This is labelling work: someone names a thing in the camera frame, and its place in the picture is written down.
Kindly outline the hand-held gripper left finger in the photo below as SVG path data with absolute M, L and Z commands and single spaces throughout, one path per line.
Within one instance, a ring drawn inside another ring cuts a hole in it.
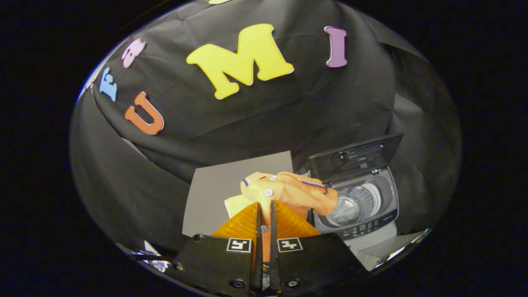
M 196 234 L 173 261 L 173 278 L 181 284 L 220 297 L 262 294 L 262 207 L 253 203 L 236 214 L 229 227 L 249 231 L 248 238 Z

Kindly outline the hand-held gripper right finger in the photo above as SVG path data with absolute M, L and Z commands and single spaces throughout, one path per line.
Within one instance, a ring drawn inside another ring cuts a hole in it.
M 364 280 L 368 271 L 335 233 L 278 238 L 278 202 L 271 208 L 270 289 L 277 295 L 323 295 Z

